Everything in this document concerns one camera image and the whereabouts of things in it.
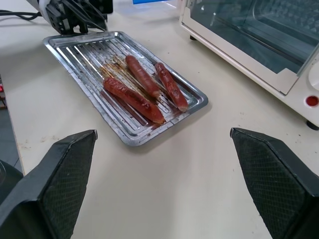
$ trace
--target oven foot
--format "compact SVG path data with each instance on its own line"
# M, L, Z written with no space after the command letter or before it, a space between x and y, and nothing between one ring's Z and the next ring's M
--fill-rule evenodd
M314 125L313 123L311 123L309 120L307 121L307 125L309 128L311 128L313 130L319 130L319 127Z

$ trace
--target toaster oven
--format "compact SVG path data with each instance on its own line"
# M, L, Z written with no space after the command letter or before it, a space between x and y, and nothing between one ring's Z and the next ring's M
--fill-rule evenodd
M319 129L318 0L184 0L179 22Z

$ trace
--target table surface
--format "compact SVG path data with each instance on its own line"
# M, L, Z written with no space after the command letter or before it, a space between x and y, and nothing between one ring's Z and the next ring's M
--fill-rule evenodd
M25 0L2 9L35 11ZM270 239L247 191L231 127L283 140L319 174L319 133L178 25L165 3L114 1L127 33L204 91L209 105L140 147L125 146L44 47L43 19L0 19L0 73L24 172L63 137L97 129L75 239Z

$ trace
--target sausage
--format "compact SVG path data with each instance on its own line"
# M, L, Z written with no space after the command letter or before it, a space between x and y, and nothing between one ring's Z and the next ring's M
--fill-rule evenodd
M187 100L180 91L176 82L173 80L169 71L166 69L163 63L156 63L155 69L174 104L180 111L185 112L188 108Z
M160 96L160 89L157 84L153 81L152 77L142 68L139 61L134 56L127 56L125 61L133 73L135 78L144 87L147 93L153 97Z
M165 122L164 116L156 105L152 104L139 93L128 88L122 82L112 77L106 77L103 81L103 88L121 98L149 120L160 124Z

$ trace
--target gray floor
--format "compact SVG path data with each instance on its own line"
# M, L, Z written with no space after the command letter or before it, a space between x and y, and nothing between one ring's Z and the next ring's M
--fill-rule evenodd
M8 110L0 110L0 160L22 172Z

